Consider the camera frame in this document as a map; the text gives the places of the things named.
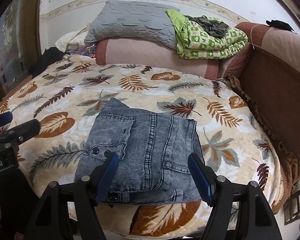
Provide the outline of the blue denim jeans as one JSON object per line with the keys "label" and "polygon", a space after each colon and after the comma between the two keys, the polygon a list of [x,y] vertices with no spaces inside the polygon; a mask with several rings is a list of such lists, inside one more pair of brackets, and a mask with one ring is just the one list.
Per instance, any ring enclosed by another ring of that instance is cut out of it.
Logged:
{"label": "blue denim jeans", "polygon": [[75,179],[89,175],[109,153],[119,166],[108,204],[160,205],[200,198],[188,168],[202,154],[197,123],[166,113],[130,108],[111,98],[97,115],[79,158]]}

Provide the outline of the brown wooden rack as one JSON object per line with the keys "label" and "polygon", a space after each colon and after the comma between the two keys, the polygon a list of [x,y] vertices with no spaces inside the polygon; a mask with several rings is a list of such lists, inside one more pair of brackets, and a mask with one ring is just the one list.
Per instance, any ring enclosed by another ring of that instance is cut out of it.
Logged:
{"label": "brown wooden rack", "polygon": [[284,204],[285,225],[300,219],[300,180],[295,185],[286,203]]}

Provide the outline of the leaf pattern cream blanket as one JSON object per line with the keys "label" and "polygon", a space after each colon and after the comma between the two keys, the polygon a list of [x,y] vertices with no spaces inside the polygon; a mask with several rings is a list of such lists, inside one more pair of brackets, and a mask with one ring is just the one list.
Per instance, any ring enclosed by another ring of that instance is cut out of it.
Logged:
{"label": "leaf pattern cream blanket", "polygon": [[93,122],[111,98],[195,120],[207,165],[235,183],[258,182],[278,209],[284,190],[277,154],[245,101],[225,83],[140,64],[98,66],[80,56],[51,64],[0,104],[0,114],[13,114],[0,134],[34,118],[42,126],[18,153],[35,193],[53,180],[73,181]]}

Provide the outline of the black garment on edge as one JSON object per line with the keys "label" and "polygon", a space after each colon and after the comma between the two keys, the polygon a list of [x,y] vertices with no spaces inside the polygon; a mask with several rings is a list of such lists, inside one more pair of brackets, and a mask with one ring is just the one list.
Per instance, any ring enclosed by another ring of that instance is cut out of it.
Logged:
{"label": "black garment on edge", "polygon": [[32,77],[37,77],[44,72],[49,65],[61,61],[64,55],[65,53],[60,51],[57,47],[46,49],[38,60],[29,67],[29,74]]}

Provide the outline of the glass door panel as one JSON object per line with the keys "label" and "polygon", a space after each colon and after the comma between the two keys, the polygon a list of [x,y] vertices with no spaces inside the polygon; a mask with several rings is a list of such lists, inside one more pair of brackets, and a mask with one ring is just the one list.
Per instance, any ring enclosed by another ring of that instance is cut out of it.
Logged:
{"label": "glass door panel", "polygon": [[0,17],[0,82],[7,94],[26,77],[21,47],[23,0],[13,0]]}

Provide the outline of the cream floral cloth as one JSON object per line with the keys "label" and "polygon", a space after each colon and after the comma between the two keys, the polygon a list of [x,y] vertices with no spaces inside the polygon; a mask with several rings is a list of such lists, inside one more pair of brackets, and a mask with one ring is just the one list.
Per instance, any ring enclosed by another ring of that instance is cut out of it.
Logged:
{"label": "cream floral cloth", "polygon": [[88,45],[84,41],[89,30],[89,24],[78,31],[69,32],[55,42],[55,47],[62,52],[82,50]]}

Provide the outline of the colourful snack packet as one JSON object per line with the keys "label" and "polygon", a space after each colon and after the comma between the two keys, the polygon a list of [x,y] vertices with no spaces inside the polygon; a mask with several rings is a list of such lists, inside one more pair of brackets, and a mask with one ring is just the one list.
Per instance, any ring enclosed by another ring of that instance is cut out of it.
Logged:
{"label": "colourful snack packet", "polygon": [[92,46],[88,46],[83,49],[76,49],[69,52],[69,55],[81,55],[81,56],[88,56],[90,58],[96,58],[96,48],[97,45],[93,44]]}

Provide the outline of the grey quilted pillow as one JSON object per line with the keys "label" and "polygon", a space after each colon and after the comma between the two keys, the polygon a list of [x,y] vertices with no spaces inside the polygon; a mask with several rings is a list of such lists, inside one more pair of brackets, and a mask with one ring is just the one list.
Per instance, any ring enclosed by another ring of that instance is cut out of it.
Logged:
{"label": "grey quilted pillow", "polygon": [[176,50],[174,26],[166,12],[176,7],[149,3],[109,0],[89,25],[84,39],[94,43],[112,37],[141,38]]}

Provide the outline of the green patterned folded quilt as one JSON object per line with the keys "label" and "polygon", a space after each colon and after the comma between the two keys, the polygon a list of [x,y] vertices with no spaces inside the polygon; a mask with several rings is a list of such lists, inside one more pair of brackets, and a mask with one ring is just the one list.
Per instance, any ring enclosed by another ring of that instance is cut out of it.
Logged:
{"label": "green patterned folded quilt", "polygon": [[[215,38],[207,34],[196,22],[189,20],[180,12],[167,9],[166,13],[175,30],[177,53],[187,60],[221,60],[239,53],[247,44],[247,35],[233,27],[229,27],[223,38]],[[210,20],[221,20],[207,17]]]}

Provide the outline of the dark grey crumpled garment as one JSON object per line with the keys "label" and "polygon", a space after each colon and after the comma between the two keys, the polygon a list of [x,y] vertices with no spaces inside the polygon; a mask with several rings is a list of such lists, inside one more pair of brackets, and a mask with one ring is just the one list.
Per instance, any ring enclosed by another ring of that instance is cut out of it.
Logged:
{"label": "dark grey crumpled garment", "polygon": [[207,34],[215,38],[223,38],[229,29],[229,26],[224,22],[210,20],[206,16],[192,17],[187,15],[186,17],[199,24]]}

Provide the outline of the black item on sofa top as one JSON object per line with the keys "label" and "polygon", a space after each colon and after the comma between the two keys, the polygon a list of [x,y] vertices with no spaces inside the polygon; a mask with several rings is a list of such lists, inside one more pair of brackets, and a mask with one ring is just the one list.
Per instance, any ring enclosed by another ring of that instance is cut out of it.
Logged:
{"label": "black item on sofa top", "polygon": [[271,21],[266,20],[266,24],[273,28],[286,30],[290,32],[294,31],[294,29],[288,23],[279,20],[271,20]]}

